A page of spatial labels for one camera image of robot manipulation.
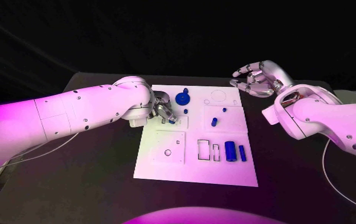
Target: black curtain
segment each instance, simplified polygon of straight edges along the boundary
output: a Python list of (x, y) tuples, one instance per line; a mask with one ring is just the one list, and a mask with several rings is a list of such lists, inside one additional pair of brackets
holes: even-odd
[(356, 90), (355, 17), (336, 0), (0, 0), (0, 101), (75, 72), (231, 77), (272, 60)]

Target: white board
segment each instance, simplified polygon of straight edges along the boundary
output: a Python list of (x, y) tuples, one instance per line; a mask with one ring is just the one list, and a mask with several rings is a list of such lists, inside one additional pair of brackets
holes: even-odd
[[(189, 89), (190, 102), (180, 106), (174, 97), (184, 88)], [(236, 88), (153, 85), (151, 89), (169, 94), (177, 121), (176, 124), (161, 124), (160, 117), (148, 120), (143, 129), (134, 178), (258, 186)], [(212, 118), (218, 118), (215, 127)], [(206, 142), (200, 143), (203, 159), (209, 160), (197, 159), (199, 140), (209, 141), (209, 147)], [(226, 161), (226, 141), (235, 142), (235, 162)], [(245, 149), (245, 162), (239, 156), (239, 145)]]

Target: dark table surface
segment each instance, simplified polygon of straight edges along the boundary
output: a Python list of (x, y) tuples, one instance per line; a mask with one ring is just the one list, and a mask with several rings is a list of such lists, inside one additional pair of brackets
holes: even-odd
[[(65, 91), (114, 83), (124, 75), (76, 73)], [(143, 76), (150, 84), (229, 86), (226, 78)], [(297, 81), (330, 90), (319, 81)], [(241, 210), (287, 223), (356, 223), (356, 206), (336, 193), (321, 169), (327, 138), (294, 140), (261, 110), (274, 97), (241, 93), (259, 187), (134, 179), (143, 128), (118, 120), (81, 133), (58, 151), (20, 163), (0, 192), (0, 223), (121, 223), (161, 209)], [(55, 148), (52, 141), (33, 155)], [(331, 143), (326, 171), (356, 199), (356, 157)]]

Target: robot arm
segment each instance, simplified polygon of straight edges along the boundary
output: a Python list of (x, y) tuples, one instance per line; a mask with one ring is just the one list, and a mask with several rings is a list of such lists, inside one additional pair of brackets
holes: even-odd
[(249, 71), (248, 83), (233, 79), (231, 84), (257, 97), (277, 93), (274, 105), (262, 110), (270, 124), (280, 123), (297, 140), (316, 133), (324, 134), (342, 150), (356, 155), (356, 104), (343, 105), (321, 87), (294, 85), (272, 61), (246, 65), (233, 73), (233, 77)]
[(125, 77), (50, 97), (0, 105), (0, 160), (23, 150), (94, 129), (120, 118), (130, 126), (147, 124), (146, 117), (161, 115), (176, 121), (169, 96), (156, 93), (140, 77)]

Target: robotic hand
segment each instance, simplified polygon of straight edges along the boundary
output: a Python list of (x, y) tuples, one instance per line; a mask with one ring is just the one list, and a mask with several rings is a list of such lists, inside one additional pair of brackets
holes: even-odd
[(140, 77), (0, 105), (0, 161), (120, 118), (137, 127), (154, 116), (176, 121), (167, 93), (153, 91)]
[(295, 85), (272, 61), (248, 64), (233, 77), (248, 72), (246, 84), (235, 79), (231, 84), (255, 97), (277, 93), (274, 105), (262, 110), (270, 124), (280, 123), (297, 140), (324, 134), (342, 150), (356, 155), (356, 104), (343, 105), (319, 86)]

